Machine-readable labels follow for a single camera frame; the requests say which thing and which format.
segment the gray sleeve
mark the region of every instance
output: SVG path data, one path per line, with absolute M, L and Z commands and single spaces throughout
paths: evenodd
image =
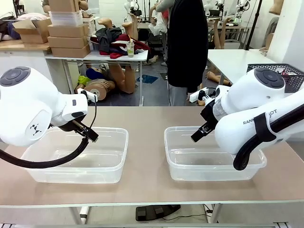
M 160 4 L 156 7 L 156 12 L 164 12 L 174 5 L 174 0 L 162 0 Z
M 43 7 L 44 7 L 44 6 L 49 6 L 48 0 L 43 0 L 42 6 L 43 6 Z

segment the gray pants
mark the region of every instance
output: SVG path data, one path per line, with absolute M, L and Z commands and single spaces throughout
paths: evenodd
M 196 102 L 191 103 L 189 97 L 192 94 L 187 93 L 186 87 L 175 87 L 169 84 L 169 98 L 171 106 L 196 106 Z

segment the black jacket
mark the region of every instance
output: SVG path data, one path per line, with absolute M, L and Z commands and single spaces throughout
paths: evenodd
M 202 0 L 175 0 L 168 31 L 169 84 L 198 87 L 207 58 L 208 25 Z
M 122 34 L 120 28 L 102 28 L 96 32 L 99 42 L 99 50 L 109 53 L 110 44 Z

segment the black mesh crate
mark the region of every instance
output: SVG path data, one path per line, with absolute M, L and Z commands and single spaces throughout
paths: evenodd
M 285 80 L 285 93 L 295 93 L 298 92 L 301 85 L 304 82 L 304 73 L 297 68 L 289 64 L 248 64 L 247 72 L 252 69 L 257 68 L 267 68 L 274 70 L 278 73 L 295 73 L 295 75 L 282 75 L 283 79 Z

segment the plastic cup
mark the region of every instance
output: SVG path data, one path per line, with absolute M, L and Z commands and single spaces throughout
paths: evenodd
M 127 44 L 128 57 L 134 57 L 134 43 Z

